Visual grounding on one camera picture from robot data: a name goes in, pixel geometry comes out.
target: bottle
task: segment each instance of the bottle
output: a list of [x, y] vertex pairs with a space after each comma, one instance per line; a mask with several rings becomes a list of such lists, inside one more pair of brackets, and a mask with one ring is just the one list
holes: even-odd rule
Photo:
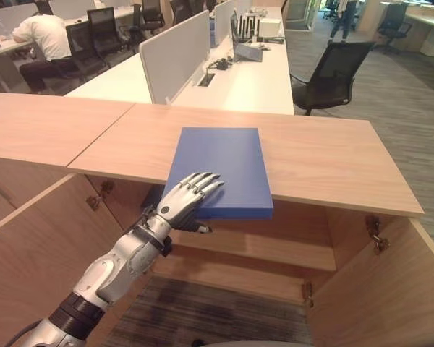
[[0, 19], [0, 29], [3, 35], [5, 36], [5, 38], [9, 40], [11, 38], [11, 35], [9, 34], [9, 31], [7, 30], [7, 28], [5, 27], [1, 19]]

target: desk divider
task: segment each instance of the desk divider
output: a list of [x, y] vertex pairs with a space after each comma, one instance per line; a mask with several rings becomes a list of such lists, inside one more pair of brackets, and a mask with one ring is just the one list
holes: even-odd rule
[[203, 11], [140, 44], [153, 103], [169, 104], [210, 50], [209, 11]]
[[51, 0], [51, 11], [63, 20], [72, 20], [87, 14], [88, 9], [95, 9], [94, 0]]
[[220, 45], [230, 33], [230, 17], [234, 13], [236, 0], [227, 0], [214, 8], [216, 45]]
[[[34, 3], [4, 7], [0, 9], [0, 20], [5, 29], [11, 34], [13, 29], [18, 27], [23, 20], [31, 17], [37, 11], [37, 6]], [[0, 35], [3, 34], [3, 30], [0, 28]]]
[[244, 16], [249, 12], [252, 6], [252, 0], [237, 0], [237, 16]]

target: blue book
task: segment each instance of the blue book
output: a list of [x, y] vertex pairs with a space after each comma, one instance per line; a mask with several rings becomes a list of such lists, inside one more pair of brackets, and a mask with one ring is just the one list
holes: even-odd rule
[[193, 172], [220, 174], [197, 218], [269, 219], [273, 202], [256, 128], [183, 128], [163, 195]]

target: chair wheel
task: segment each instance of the chair wheel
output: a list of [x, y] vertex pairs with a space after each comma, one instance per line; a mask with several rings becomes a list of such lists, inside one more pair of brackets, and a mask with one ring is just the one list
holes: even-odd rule
[[205, 346], [205, 342], [201, 339], [197, 339], [191, 342], [191, 347], [201, 347], [201, 346]]

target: robotic hand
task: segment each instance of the robotic hand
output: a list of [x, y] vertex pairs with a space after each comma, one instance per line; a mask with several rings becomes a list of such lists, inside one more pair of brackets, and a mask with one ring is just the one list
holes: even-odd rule
[[195, 220], [203, 200], [224, 184], [220, 176], [193, 173], [182, 179], [114, 245], [85, 271], [58, 309], [34, 329], [22, 347], [80, 347], [108, 308], [125, 295], [130, 285], [171, 251], [171, 229], [208, 233]]

